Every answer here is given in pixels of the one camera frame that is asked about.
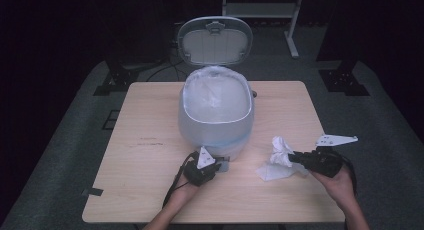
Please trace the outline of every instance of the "open lid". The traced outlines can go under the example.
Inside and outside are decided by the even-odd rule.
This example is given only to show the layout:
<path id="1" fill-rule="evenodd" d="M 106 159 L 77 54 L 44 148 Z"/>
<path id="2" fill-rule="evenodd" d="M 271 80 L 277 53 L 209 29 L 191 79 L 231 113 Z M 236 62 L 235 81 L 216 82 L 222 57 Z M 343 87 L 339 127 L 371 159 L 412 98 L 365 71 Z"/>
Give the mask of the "open lid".
<path id="1" fill-rule="evenodd" d="M 231 65 L 250 52 L 249 25 L 233 17 L 201 17 L 185 23 L 178 32 L 179 54 L 192 65 Z"/>

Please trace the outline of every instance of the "tabletop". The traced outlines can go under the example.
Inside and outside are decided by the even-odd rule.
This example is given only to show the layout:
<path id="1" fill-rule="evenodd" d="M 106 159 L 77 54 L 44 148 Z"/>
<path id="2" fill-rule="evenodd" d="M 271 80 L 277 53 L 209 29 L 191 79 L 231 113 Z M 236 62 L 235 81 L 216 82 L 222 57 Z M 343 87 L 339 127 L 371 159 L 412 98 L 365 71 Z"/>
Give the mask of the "tabletop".
<path id="1" fill-rule="evenodd" d="M 193 148 L 178 130 L 182 82 L 133 83 L 127 93 L 83 220 L 150 222 L 179 166 Z M 173 223 L 342 222 L 343 212 L 311 175 L 263 181 L 255 172 L 271 156 L 272 138 L 312 151 L 324 133 L 308 91 L 298 81 L 251 81 L 255 119 L 249 142 L 174 218 Z"/>

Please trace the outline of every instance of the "white tissue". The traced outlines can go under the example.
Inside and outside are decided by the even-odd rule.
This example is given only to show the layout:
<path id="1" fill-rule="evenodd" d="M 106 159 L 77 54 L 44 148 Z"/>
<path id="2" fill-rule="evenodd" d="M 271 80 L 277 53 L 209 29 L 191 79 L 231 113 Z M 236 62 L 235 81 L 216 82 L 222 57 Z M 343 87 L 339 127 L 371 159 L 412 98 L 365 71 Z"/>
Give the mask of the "white tissue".
<path id="1" fill-rule="evenodd" d="M 262 180 L 270 181 L 287 178 L 295 172 L 300 172 L 304 175 L 309 173 L 301 164 L 290 162 L 288 154 L 293 153 L 293 150 L 282 137 L 274 137 L 272 145 L 274 148 L 271 158 L 256 170 Z"/>

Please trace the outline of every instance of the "dark background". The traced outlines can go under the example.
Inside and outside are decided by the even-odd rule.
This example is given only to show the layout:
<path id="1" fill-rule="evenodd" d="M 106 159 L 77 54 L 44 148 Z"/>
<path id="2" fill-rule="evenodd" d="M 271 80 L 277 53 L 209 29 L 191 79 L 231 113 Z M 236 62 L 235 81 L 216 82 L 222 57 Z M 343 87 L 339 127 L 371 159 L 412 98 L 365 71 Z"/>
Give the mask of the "dark background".
<path id="1" fill-rule="evenodd" d="M 220 15 L 221 2 L 0 0 L 0 221 L 19 196 L 80 85 L 106 54 L 136 55 L 145 62 L 166 58 L 173 23 Z M 328 25 L 318 60 L 358 56 L 376 72 L 424 141 L 422 2 L 304 0 L 298 24 Z"/>

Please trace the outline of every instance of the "gray carpet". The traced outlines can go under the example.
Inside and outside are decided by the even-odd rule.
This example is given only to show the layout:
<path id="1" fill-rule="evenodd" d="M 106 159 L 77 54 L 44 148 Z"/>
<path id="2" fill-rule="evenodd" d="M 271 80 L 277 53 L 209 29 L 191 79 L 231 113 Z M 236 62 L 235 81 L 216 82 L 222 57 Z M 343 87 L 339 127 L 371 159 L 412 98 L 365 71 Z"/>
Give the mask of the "gray carpet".
<path id="1" fill-rule="evenodd" d="M 329 93 L 319 69 L 336 68 L 340 62 L 316 62 L 325 28 L 296 29 L 294 40 L 300 59 L 290 57 L 282 28 L 254 29 L 248 59 L 231 67 L 248 80 L 299 80 L 305 83 L 327 134 L 357 136 L 353 144 L 335 149 L 349 157 L 358 178 L 358 200 L 372 229 L 424 229 L 424 146 L 383 90 L 377 76 L 359 62 L 354 75 L 370 96 L 349 97 Z M 174 55 L 173 63 L 179 62 Z M 156 70 L 141 72 L 145 81 Z M 178 69 L 190 73 L 184 63 Z M 87 77 L 20 198 L 1 229 L 135 229 L 130 224 L 87 224 L 81 219 L 111 130 L 102 130 L 111 110 L 119 110 L 125 92 L 93 96 L 108 73 L 99 63 Z M 151 81 L 183 81 L 174 68 Z M 289 224 L 287 229 L 343 229 L 340 223 Z M 175 225 L 170 229 L 212 229 L 208 225 Z M 226 225 L 224 229 L 278 229 L 276 225 Z"/>

